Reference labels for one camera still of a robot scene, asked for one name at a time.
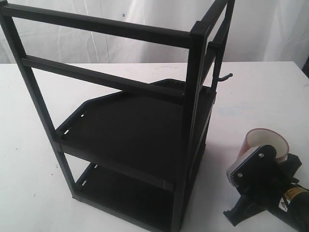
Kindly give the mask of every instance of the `black metal shelf unit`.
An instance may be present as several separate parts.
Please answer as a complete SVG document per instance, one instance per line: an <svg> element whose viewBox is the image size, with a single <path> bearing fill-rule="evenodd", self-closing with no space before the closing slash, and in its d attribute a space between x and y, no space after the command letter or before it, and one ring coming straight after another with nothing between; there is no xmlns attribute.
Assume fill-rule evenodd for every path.
<svg viewBox="0 0 309 232"><path fill-rule="evenodd" d="M190 32L0 0L0 22L73 198L150 231L180 230L205 150L235 0L216 0ZM208 36L225 10L213 41ZM25 53L12 17L188 48L186 81L142 83ZM215 61L211 87L203 86ZM55 129L32 68L122 90L83 103ZM64 153L90 162L75 182Z"/></svg>

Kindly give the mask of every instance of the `white cloth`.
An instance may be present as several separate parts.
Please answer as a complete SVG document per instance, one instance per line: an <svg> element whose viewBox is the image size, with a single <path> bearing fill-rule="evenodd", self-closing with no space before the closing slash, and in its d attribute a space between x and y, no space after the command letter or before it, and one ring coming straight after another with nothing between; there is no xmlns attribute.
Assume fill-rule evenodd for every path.
<svg viewBox="0 0 309 232"><path fill-rule="evenodd" d="M213 0L9 0L189 31ZM308 0L236 0L224 61L294 61L309 54ZM187 62L187 49L15 19L26 52L65 63ZM0 63L14 58L0 30Z"/></svg>

